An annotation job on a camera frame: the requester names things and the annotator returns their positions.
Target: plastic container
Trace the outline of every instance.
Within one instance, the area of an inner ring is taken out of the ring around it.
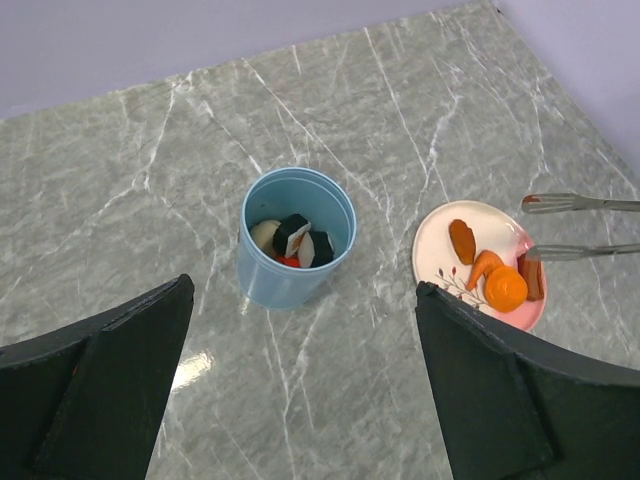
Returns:
[[[333,242],[334,260],[317,268],[293,268],[269,258],[251,239],[251,227],[299,213]],[[237,273],[240,287],[258,305],[271,310],[301,306],[340,265],[356,238],[356,214],[345,191],[326,175],[308,168],[267,173],[247,192],[242,204]]]

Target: lavender wall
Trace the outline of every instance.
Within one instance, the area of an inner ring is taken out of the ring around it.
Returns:
[[[640,0],[494,0],[640,174]]]
[[[0,118],[463,0],[0,0]]]

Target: container rim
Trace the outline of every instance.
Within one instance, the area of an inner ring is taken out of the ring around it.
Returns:
[[[255,243],[253,242],[253,239],[251,238],[251,234],[249,232],[249,227],[247,226],[247,222],[245,220],[245,212],[247,209],[247,200],[249,199],[249,197],[251,196],[251,194],[256,190],[257,187],[260,187],[260,185],[262,184],[263,181],[268,180],[269,177],[272,177],[274,175],[277,174],[281,174],[283,172],[304,172],[306,174],[310,174],[312,176],[315,176],[321,180],[324,180],[328,183],[330,183],[338,192],[339,195],[342,196],[342,198],[345,200],[345,203],[347,204],[347,209],[348,211],[346,212],[347,215],[351,215],[352,220],[353,220],[353,232],[349,237],[349,241],[347,242],[347,246],[344,249],[344,252],[342,252],[342,254],[337,257],[334,258],[331,262],[327,263],[326,265],[322,265],[321,267],[314,267],[314,268],[294,268],[294,267],[289,267],[288,265],[283,265],[281,263],[276,262],[274,259],[272,259],[271,257],[269,257],[266,253],[264,253],[261,249],[257,248],[257,246],[255,245]],[[280,271],[281,273],[287,273],[287,274],[295,274],[297,276],[311,276],[311,275],[315,275],[317,272],[322,272],[324,270],[332,270],[333,268],[335,268],[335,266],[337,264],[339,264],[340,262],[342,262],[347,255],[349,255],[349,253],[351,252],[351,249],[353,248],[353,244],[355,243],[356,237],[357,237],[357,233],[358,233],[358,221],[356,218],[356,210],[353,206],[353,202],[351,202],[351,199],[349,198],[349,195],[347,195],[347,192],[342,188],[342,186],[336,182],[335,180],[333,180],[331,177],[329,177],[328,175],[325,175],[322,172],[319,172],[317,170],[314,170],[312,168],[306,168],[306,167],[283,167],[283,168],[276,168],[275,170],[271,170],[270,172],[265,173],[264,175],[262,175],[260,178],[258,178],[253,185],[251,185],[251,187],[249,188],[249,190],[247,191],[247,193],[244,196],[244,200],[242,201],[242,217],[240,219],[240,229],[242,230],[243,235],[247,238],[247,240],[249,242],[251,242],[255,247],[256,250],[258,250],[258,260],[266,267],[270,267],[270,268],[274,268],[278,271]]]

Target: sushi toy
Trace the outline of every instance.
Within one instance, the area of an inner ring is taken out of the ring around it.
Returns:
[[[334,258],[329,235],[312,231],[311,222],[297,213],[260,222],[251,229],[251,238],[270,258],[292,268],[321,267]]]

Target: gray marble table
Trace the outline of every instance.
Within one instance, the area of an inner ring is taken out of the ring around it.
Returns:
[[[0,344],[186,272],[191,329],[149,479],[451,478],[415,327],[413,235],[475,199],[539,242],[638,240],[633,215],[523,217],[523,194],[637,179],[489,3],[0,123]],[[240,205],[276,167],[353,199],[353,255],[292,313],[235,279]],[[638,257],[548,269],[534,333],[640,368]]]

